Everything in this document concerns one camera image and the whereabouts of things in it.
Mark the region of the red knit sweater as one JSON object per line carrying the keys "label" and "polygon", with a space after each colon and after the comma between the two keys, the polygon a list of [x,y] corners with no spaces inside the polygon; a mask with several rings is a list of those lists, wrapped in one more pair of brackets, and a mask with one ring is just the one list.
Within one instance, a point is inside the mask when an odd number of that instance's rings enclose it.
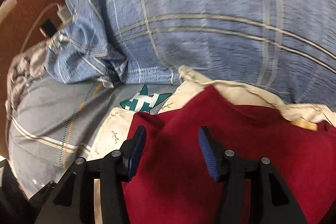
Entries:
{"label": "red knit sweater", "polygon": [[134,115],[146,129],[138,170],[123,185],[131,223],[212,223],[222,183],[209,174],[199,130],[242,160],[266,157],[284,178],[308,223],[335,222],[335,127],[293,125],[278,110],[234,105],[209,86],[183,108]]}

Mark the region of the grey patterned bed sheet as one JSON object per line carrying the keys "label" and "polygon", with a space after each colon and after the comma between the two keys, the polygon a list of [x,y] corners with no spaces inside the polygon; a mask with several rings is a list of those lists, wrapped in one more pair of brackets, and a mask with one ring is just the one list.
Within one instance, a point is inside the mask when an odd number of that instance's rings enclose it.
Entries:
{"label": "grey patterned bed sheet", "polygon": [[9,160],[27,197],[59,181],[78,157],[87,158],[100,126],[114,107],[142,102],[156,114],[175,92],[171,85],[117,84],[107,89],[88,81],[73,85],[50,76],[33,81],[12,112]]}

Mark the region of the cream floral pillow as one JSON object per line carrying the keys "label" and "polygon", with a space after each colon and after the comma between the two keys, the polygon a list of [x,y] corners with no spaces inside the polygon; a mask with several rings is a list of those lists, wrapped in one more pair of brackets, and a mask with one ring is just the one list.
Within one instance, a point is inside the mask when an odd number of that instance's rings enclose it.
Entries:
{"label": "cream floral pillow", "polygon": [[[180,109],[206,87],[214,86],[232,104],[271,107],[279,110],[286,120],[305,128],[321,121],[335,125],[335,112],[325,105],[285,104],[280,97],[263,89],[234,81],[211,80],[184,65],[178,72],[183,82],[165,100],[159,113]],[[112,108],[98,130],[88,160],[101,159],[108,152],[119,149],[127,138],[134,114],[139,111],[150,113],[160,104],[160,94],[149,96],[146,91],[147,87],[143,87],[133,97]]]}

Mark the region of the beige crumpled garment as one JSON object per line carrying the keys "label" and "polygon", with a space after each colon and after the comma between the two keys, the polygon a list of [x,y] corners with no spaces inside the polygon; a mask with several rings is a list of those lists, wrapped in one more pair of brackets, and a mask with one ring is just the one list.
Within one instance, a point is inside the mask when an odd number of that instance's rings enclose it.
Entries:
{"label": "beige crumpled garment", "polygon": [[46,54],[47,42],[42,41],[13,58],[7,73],[7,117],[17,109],[23,89],[29,80],[45,74]]}

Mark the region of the black power adapter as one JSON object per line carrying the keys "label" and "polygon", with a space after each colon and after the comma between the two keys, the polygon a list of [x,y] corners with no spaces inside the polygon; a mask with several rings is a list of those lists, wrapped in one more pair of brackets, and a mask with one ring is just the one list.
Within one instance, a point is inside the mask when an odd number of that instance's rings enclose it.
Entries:
{"label": "black power adapter", "polygon": [[54,34],[58,31],[55,25],[52,23],[51,19],[48,18],[40,26],[39,30],[45,38],[52,38]]}

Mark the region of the blue plaid quilt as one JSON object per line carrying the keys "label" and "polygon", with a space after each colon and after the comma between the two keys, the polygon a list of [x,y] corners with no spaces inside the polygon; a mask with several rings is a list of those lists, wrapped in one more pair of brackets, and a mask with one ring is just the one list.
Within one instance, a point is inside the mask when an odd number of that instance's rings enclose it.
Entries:
{"label": "blue plaid quilt", "polygon": [[287,103],[335,108],[335,0],[65,0],[47,53],[61,83],[179,84],[186,65]]}

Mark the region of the white charger plug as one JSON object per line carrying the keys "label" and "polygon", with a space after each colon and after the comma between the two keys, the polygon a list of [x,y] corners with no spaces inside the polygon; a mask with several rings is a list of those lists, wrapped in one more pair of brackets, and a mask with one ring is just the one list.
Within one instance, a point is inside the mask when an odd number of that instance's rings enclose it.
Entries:
{"label": "white charger plug", "polygon": [[72,15],[66,5],[58,4],[57,7],[58,7],[57,15],[61,20],[62,25],[65,26],[72,21]]}

